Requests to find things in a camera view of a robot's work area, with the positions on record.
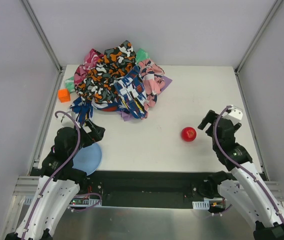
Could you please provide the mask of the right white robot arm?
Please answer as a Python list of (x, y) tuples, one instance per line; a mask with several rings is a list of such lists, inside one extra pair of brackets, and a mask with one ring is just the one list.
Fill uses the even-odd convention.
[(256, 240), (284, 240), (284, 207), (258, 173), (248, 151), (236, 142), (243, 112), (233, 105), (220, 114), (209, 110), (198, 129), (212, 139), (212, 149), (227, 172), (211, 174), (197, 192), (204, 198), (229, 201), (253, 228)]

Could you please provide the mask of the purple cloth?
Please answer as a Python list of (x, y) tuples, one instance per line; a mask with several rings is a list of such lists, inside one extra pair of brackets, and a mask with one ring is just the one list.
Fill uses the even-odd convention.
[[(166, 77), (166, 76), (163, 76), (162, 79), (164, 81), (164, 87), (161, 88), (161, 91), (163, 92), (172, 83), (173, 80), (171, 78)], [(124, 110), (116, 111), (116, 113), (121, 116), (121, 118), (124, 122), (127, 122), (129, 120), (134, 119), (134, 117), (131, 113), (126, 112)]]

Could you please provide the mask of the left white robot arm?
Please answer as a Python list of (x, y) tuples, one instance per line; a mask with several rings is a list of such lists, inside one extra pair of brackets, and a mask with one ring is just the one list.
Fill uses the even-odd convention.
[(7, 240), (51, 240), (57, 225), (77, 196), (90, 195), (87, 173), (73, 167), (79, 151), (101, 141), (105, 128), (87, 121), (81, 126), (60, 128), (50, 152), (42, 162), (36, 192), (24, 219)]

